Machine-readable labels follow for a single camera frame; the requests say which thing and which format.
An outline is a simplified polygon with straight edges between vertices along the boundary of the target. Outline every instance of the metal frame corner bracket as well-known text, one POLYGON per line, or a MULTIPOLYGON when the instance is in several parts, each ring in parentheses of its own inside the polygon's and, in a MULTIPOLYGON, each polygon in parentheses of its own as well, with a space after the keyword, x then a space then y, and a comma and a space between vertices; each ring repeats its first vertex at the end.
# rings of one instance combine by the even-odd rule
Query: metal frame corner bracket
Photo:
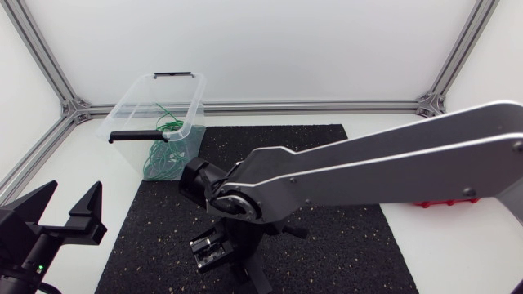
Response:
POLYGON ((427 94, 416 99, 416 101, 419 103, 419 106, 415 113, 425 118, 431 118, 436 115, 444 114, 446 111, 445 98, 445 95, 428 92, 427 94))

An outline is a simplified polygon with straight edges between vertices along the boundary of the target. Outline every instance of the white floor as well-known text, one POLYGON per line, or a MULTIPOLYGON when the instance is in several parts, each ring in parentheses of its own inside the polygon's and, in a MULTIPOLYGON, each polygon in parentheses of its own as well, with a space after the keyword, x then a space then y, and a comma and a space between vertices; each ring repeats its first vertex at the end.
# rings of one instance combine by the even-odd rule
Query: white floor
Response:
MULTIPOLYGON (((235 116, 210 117, 206 123, 342 123, 347 135, 356 138, 419 119, 412 114, 235 116)), ((100 123, 78 126, 25 189, 29 192, 57 180, 58 189, 41 224, 63 225, 83 193, 97 180, 103 183, 103 222, 108 232, 101 245, 62 247, 45 278, 63 293, 95 291, 141 181, 113 146, 94 136, 100 123)), ((509 293, 523 278, 523 227, 495 199, 428 209, 397 203, 382 209, 421 293, 509 293)))

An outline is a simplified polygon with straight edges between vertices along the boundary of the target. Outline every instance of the black cable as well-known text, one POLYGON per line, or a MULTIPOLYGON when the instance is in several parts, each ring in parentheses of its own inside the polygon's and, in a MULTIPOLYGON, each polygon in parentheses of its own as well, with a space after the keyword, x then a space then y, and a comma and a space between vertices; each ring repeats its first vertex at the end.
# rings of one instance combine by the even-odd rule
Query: black cable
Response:
POLYGON ((60 290, 56 289, 54 286, 48 284, 48 283, 40 283, 40 287, 38 287, 38 290, 46 293, 46 294, 62 294, 60 290))

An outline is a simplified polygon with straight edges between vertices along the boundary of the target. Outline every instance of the cable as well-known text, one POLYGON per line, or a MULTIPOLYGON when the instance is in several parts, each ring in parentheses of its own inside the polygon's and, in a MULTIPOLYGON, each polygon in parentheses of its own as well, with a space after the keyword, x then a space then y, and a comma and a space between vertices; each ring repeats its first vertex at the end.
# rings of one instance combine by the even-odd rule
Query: cable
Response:
MULTIPOLYGON (((156 104, 165 114, 156 121, 158 131, 178 131, 183 121, 177 119, 162 105, 156 104), (166 117, 174 119, 159 126, 166 117)), ((189 161, 186 144, 183 140, 163 142, 156 140, 150 147, 149 157, 145 160, 143 172, 144 180, 172 180, 183 172, 183 167, 189 161)))

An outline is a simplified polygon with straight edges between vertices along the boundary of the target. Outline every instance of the aluminum frame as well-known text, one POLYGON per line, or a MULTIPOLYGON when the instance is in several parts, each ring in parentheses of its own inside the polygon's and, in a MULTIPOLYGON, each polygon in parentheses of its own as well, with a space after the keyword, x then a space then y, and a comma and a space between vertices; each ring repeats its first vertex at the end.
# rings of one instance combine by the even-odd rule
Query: aluminum frame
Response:
MULTIPOLYGON (((467 60, 499 0, 477 0, 437 79, 426 94, 412 100, 211 102, 206 115, 250 114, 417 114, 445 112, 446 93, 467 60)), ((79 123, 103 118, 114 105, 91 105, 76 95, 38 29, 24 0, 0 0, 18 34, 61 102, 62 118, 0 182, 0 205, 16 198, 52 152, 79 123)))

